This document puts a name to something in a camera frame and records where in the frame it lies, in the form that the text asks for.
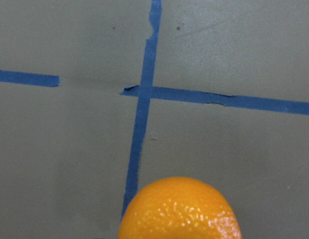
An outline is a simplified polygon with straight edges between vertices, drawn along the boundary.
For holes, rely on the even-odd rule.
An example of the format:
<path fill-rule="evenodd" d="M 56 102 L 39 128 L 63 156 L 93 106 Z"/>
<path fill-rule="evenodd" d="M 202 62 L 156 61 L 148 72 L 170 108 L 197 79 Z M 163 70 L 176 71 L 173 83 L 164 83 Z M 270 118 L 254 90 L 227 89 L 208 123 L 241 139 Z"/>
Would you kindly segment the orange fruit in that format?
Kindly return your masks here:
<path fill-rule="evenodd" d="M 240 239 L 225 197 L 188 177 L 157 180 L 141 189 L 122 218 L 120 239 Z"/>

